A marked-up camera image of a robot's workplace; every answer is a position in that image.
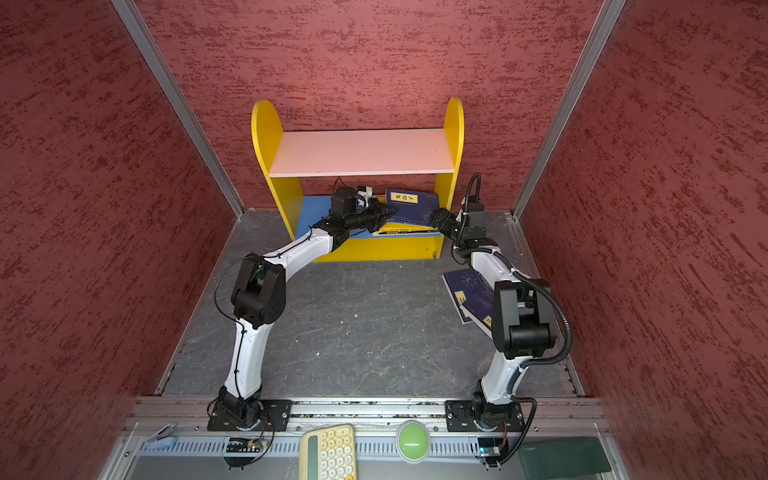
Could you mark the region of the yellow cartoon book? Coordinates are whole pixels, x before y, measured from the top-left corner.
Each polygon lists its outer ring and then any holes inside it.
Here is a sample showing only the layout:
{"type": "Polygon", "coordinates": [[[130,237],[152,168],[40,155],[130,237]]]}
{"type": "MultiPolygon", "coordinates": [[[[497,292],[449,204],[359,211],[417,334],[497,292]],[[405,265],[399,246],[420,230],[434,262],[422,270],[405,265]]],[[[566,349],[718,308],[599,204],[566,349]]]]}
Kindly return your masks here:
{"type": "Polygon", "coordinates": [[[435,234],[436,229],[424,226],[424,225],[411,225],[402,223],[388,222],[380,229],[373,233],[374,236],[385,235],[419,235],[419,234],[435,234]]]}

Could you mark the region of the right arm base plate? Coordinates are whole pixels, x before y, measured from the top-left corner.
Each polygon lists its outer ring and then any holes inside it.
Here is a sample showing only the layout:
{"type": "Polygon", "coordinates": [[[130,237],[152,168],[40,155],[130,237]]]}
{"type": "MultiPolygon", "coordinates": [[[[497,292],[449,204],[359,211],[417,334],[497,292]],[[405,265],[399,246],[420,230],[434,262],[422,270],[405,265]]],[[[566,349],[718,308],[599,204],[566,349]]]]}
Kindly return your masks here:
{"type": "Polygon", "coordinates": [[[449,432],[521,432],[524,427],[522,409],[517,403],[448,400],[445,415],[449,432]]]}

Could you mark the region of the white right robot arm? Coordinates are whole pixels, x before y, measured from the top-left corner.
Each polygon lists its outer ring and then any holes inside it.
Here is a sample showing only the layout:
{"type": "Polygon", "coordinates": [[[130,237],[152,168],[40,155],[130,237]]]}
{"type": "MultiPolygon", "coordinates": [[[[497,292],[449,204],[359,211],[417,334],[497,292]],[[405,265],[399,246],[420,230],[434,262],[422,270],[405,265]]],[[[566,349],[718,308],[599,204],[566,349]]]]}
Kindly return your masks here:
{"type": "Polygon", "coordinates": [[[467,411],[480,430],[517,426],[525,400],[515,392],[527,369],[557,364],[570,354],[573,332],[566,314],[546,282],[523,274],[486,236],[479,206],[457,215],[441,208],[431,226],[493,289],[490,331],[496,353],[467,411]]]}

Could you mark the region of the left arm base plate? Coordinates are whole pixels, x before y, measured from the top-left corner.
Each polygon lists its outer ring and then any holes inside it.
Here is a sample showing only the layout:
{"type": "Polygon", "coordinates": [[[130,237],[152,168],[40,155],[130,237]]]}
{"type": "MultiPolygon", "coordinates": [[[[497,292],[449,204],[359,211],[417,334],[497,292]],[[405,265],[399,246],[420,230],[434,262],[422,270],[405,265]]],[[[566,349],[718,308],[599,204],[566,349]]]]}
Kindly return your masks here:
{"type": "Polygon", "coordinates": [[[290,419],[291,408],[293,402],[287,399],[279,400],[262,400],[261,412],[258,415],[258,420],[251,427],[238,427],[233,420],[231,420],[223,407],[219,405],[219,402],[215,400],[211,407],[208,409],[209,419],[206,429],[209,432],[255,432],[266,429],[267,432],[274,430],[275,432],[285,432],[290,419]]]}

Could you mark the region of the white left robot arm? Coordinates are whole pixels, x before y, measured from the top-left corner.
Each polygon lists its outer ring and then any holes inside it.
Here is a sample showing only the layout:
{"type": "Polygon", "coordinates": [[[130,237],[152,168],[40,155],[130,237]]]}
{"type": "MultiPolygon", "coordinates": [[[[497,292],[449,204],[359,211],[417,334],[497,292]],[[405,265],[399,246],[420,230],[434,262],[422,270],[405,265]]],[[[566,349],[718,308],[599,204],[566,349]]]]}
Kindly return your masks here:
{"type": "Polygon", "coordinates": [[[396,209],[373,198],[365,207],[331,209],[308,232],[264,256],[242,258],[228,316],[237,328],[231,370],[217,397],[223,415],[239,429],[250,429],[260,418],[262,364],[273,324],[283,314],[287,283],[301,269],[338,249],[352,233],[370,233],[384,226],[396,209]]]}

